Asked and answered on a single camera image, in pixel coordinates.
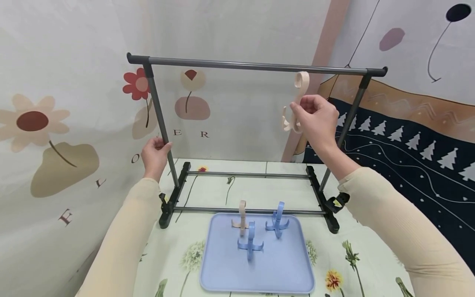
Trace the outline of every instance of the blue hanger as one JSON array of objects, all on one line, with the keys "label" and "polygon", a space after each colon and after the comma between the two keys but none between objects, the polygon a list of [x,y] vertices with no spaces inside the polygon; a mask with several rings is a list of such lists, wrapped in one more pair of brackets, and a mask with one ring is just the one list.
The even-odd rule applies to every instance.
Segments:
[{"label": "blue hanger", "polygon": [[280,220],[282,218],[282,213],[284,212],[284,203],[281,201],[279,202],[279,206],[277,207],[277,211],[274,211],[272,214],[272,226],[267,225],[266,221],[266,230],[275,230],[275,236],[280,238],[282,236],[282,229],[286,229],[289,227],[290,221],[287,220],[287,223],[281,225]]},{"label": "blue hanger", "polygon": [[237,248],[238,249],[247,249],[247,260],[252,260],[252,255],[254,250],[262,250],[264,247],[264,242],[261,245],[253,244],[254,235],[256,233],[256,223],[249,222],[249,236],[247,237],[247,244],[246,243],[239,243],[239,238],[237,239]]}]

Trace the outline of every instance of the metal rod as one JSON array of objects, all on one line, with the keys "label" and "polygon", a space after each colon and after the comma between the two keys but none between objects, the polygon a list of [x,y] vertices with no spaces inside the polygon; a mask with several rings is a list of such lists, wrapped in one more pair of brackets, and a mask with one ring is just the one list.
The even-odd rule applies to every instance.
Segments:
[{"label": "metal rod", "polygon": [[315,67],[285,64],[263,64],[263,63],[243,63],[212,60],[192,60],[192,59],[174,59],[149,57],[150,64],[186,66],[186,67],[204,67],[204,68],[225,68],[225,69],[244,69],[244,70],[263,70],[280,72],[299,72],[324,73],[324,74],[343,74],[343,75],[365,75],[368,70],[365,68],[338,68],[338,67]]},{"label": "metal rod", "polygon": [[[183,207],[175,206],[175,211],[197,211],[197,212],[232,212],[238,213],[236,208],[215,208],[215,207]],[[275,210],[248,210],[246,213],[263,213],[272,214]],[[324,211],[299,211],[299,210],[284,210],[284,214],[305,214],[305,215],[325,215]]]},{"label": "metal rod", "polygon": [[236,176],[236,177],[270,177],[270,178],[309,178],[308,174],[279,174],[279,173],[245,173],[245,172],[202,172],[188,171],[188,175],[209,175],[209,176]]},{"label": "metal rod", "polygon": [[[338,145],[338,148],[341,148],[343,141],[345,140],[345,137],[348,134],[350,125],[352,124],[353,119],[356,116],[356,111],[358,110],[358,107],[360,106],[360,102],[363,99],[363,95],[365,91],[366,91],[366,88],[360,87],[358,89],[358,92],[356,93],[355,100],[353,101],[353,105],[351,106],[350,111],[348,112],[348,116],[345,119],[345,123],[343,124],[342,133],[340,134],[340,137],[338,138],[338,142],[336,143]],[[330,169],[327,168],[327,170],[325,171],[325,175],[323,176],[322,182],[320,183],[320,188],[318,189],[320,192],[322,192],[323,189],[325,188],[325,185],[329,177],[330,177]]]},{"label": "metal rod", "polygon": [[[160,101],[158,99],[157,93],[157,86],[155,85],[155,80],[152,77],[147,77],[147,81],[150,87],[150,94],[152,95],[153,106],[155,107],[155,113],[157,114],[158,126],[160,128],[161,137],[163,139],[163,143],[167,144],[168,134],[167,129],[165,128],[165,121],[163,120],[163,112],[162,108],[160,107]],[[173,163],[173,156],[171,155],[171,150],[168,152],[168,165],[170,166],[171,176],[173,178],[173,183],[175,184],[175,188],[179,187],[177,172],[175,170],[175,164]]]}]

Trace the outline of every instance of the floral tablecloth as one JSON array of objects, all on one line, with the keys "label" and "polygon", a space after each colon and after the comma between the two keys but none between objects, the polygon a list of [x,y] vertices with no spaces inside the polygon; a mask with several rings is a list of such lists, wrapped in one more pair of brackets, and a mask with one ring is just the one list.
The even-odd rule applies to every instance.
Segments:
[{"label": "floral tablecloth", "polygon": [[[306,167],[299,163],[177,159],[178,172],[186,161],[191,162],[192,170],[214,172],[305,174]],[[319,164],[313,167],[321,180],[326,167]],[[160,186],[170,195],[173,181],[166,173]],[[331,176],[325,195],[337,194],[337,185]],[[287,209],[319,210],[307,180],[225,176],[188,177],[178,205],[237,208],[240,200],[246,200],[250,209],[275,209],[279,201],[284,201]],[[199,271],[212,215],[176,212],[167,229],[155,226],[139,263],[135,297],[253,296],[210,293],[201,288]],[[346,209],[336,215],[340,223],[338,234],[328,231],[321,216],[297,217],[315,276],[315,289],[309,296],[412,296],[409,276],[391,249],[371,229],[353,219]]]}]

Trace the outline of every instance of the beige hanger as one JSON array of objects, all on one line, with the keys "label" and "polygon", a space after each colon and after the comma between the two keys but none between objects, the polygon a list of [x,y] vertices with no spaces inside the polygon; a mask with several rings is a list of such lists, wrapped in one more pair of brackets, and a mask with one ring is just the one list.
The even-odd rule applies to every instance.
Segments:
[{"label": "beige hanger", "polygon": [[[300,105],[300,100],[302,97],[307,93],[308,85],[310,84],[310,76],[308,75],[308,72],[306,71],[300,71],[297,72],[295,75],[295,87],[298,88],[298,93],[295,96],[294,102],[298,105]],[[286,106],[284,106],[284,111],[282,112],[282,128],[284,131],[290,131],[290,129],[293,129],[296,133],[302,133],[302,130],[300,129],[300,123],[297,123],[297,118],[292,113],[292,118],[290,119],[290,122],[288,122],[285,119],[285,110]]]},{"label": "beige hanger", "polygon": [[235,223],[233,220],[231,220],[231,225],[234,228],[241,228],[241,231],[240,231],[241,236],[244,236],[244,232],[245,232],[246,228],[249,229],[249,225],[246,224],[246,210],[245,210],[245,207],[246,207],[246,200],[241,200],[241,202],[239,203],[239,214],[241,215],[241,222],[239,224]]}]

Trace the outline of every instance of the person's left hand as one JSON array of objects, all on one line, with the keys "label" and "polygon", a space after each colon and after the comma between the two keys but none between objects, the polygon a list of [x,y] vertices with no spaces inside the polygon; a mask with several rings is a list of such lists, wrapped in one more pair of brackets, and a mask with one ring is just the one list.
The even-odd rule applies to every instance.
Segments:
[{"label": "person's left hand", "polygon": [[163,170],[167,165],[167,154],[170,151],[172,143],[163,144],[163,139],[154,137],[149,139],[142,149],[142,161],[145,166],[143,177],[153,178],[160,181]]}]

